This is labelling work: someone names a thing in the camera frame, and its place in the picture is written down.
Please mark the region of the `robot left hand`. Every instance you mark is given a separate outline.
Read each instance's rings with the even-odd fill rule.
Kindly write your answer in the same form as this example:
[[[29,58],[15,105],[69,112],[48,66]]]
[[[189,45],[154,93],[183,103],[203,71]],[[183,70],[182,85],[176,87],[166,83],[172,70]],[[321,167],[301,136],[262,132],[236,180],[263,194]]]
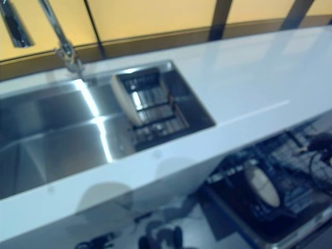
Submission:
[[[75,249],[105,249],[113,248],[114,240],[117,238],[115,233],[108,233],[96,237],[90,241],[80,242],[75,246]]]

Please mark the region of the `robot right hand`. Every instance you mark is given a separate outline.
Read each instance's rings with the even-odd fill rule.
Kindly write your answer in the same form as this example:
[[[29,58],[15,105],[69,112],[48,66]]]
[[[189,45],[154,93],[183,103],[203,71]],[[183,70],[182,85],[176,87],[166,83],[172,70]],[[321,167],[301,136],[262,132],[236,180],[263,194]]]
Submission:
[[[308,145],[308,151],[331,151],[331,134],[320,133],[314,135]]]

